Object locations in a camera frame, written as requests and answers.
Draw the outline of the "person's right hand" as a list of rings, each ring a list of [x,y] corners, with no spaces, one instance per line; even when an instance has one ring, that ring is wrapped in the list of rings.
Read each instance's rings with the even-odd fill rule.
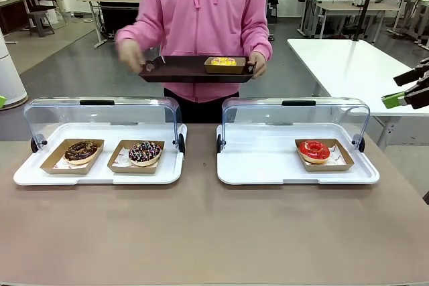
[[[143,70],[145,58],[139,44],[135,40],[125,39],[117,46],[120,61],[128,65],[128,67],[136,74]]]

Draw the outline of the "person's left hand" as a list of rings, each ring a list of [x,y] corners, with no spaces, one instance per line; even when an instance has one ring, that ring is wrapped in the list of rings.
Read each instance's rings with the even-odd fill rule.
[[[259,78],[264,75],[267,70],[267,61],[265,56],[258,51],[250,53],[248,64],[253,67],[252,79]]]

